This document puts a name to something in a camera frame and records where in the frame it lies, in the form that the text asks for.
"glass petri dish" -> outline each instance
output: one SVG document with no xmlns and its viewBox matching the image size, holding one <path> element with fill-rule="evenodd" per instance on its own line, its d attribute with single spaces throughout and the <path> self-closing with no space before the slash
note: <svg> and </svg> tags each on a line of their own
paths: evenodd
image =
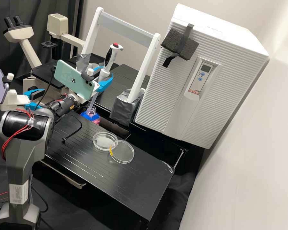
<svg viewBox="0 0 288 230">
<path fill-rule="evenodd" d="M 127 164 L 134 157 L 134 149 L 127 141 L 116 141 L 110 146 L 111 157 L 121 164 Z"/>
<path fill-rule="evenodd" d="M 96 148 L 102 151 L 109 151 L 110 146 L 113 145 L 117 141 L 117 137 L 115 134 L 107 131 L 103 132 L 97 132 L 93 136 L 93 143 Z"/>
</svg>

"purple smartphone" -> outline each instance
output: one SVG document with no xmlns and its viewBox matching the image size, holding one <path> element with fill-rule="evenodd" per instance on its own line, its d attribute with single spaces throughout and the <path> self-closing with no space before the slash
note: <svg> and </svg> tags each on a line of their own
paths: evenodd
<svg viewBox="0 0 288 230">
<path fill-rule="evenodd" d="M 9 84 L 8 83 L 3 83 L 2 78 L 4 77 L 4 74 L 2 73 L 0 69 L 0 104 L 3 103 L 5 96 L 7 94 L 7 91 L 9 91 Z"/>
</svg>

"smartphone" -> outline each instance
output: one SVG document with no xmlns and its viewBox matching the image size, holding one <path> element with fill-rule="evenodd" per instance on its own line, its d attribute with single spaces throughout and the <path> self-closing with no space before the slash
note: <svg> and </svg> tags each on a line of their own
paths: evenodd
<svg viewBox="0 0 288 230">
<path fill-rule="evenodd" d="M 4 74 L 2 73 L 2 70 L 0 69 L 0 104 L 4 102 L 7 91 L 9 91 L 9 84 L 3 83 L 2 81 L 3 77 L 4 77 Z"/>
<path fill-rule="evenodd" d="M 62 60 L 57 62 L 54 78 L 86 100 L 89 100 L 92 93 L 99 88 L 98 83 L 85 81 L 79 71 Z"/>
</svg>

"black curtain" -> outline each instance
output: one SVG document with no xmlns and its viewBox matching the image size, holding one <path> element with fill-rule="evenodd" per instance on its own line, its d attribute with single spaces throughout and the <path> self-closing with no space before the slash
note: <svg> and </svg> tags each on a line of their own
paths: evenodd
<svg viewBox="0 0 288 230">
<path fill-rule="evenodd" d="M 76 0 L 0 0 L 0 69 L 4 74 L 14 73 L 20 76 L 29 73 L 31 67 L 18 43 L 10 43 L 3 35 L 7 28 L 5 17 L 18 15 L 24 24 L 30 24 L 34 35 L 29 39 L 31 45 L 42 64 L 51 59 L 50 49 L 43 49 L 41 43 L 50 40 L 49 32 L 46 31 L 48 14 L 59 13 L 68 17 L 68 31 L 73 31 L 73 21 Z M 68 59 L 70 45 L 64 45 L 63 58 Z"/>
</svg>

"white wall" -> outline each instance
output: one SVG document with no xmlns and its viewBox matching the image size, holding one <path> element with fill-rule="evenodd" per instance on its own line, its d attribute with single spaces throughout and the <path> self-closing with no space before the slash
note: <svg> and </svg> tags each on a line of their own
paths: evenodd
<svg viewBox="0 0 288 230">
<path fill-rule="evenodd" d="M 288 2 L 270 35 L 278 49 L 197 175 L 180 230 L 288 229 Z"/>
<path fill-rule="evenodd" d="M 273 28 L 281 9 L 288 0 L 85 0 L 84 11 L 81 19 L 80 38 L 84 39 L 89 31 L 95 10 L 98 6 L 105 9 L 118 18 L 134 24 L 151 33 L 160 33 L 161 41 L 165 37 L 165 32 L 173 15 L 177 3 L 187 5 L 197 10 L 206 12 L 213 16 L 222 18 L 232 23 L 248 28 L 260 41 Z M 127 64 L 135 69 L 139 69 L 147 51 L 135 42 L 123 36 L 101 28 L 99 30 L 93 53 L 105 56 L 110 44 L 118 42 L 125 48 L 117 57 L 117 63 Z M 269 40 L 264 44 L 268 52 L 273 51 Z M 157 58 L 159 49 L 150 64 L 148 74 Z"/>
</svg>

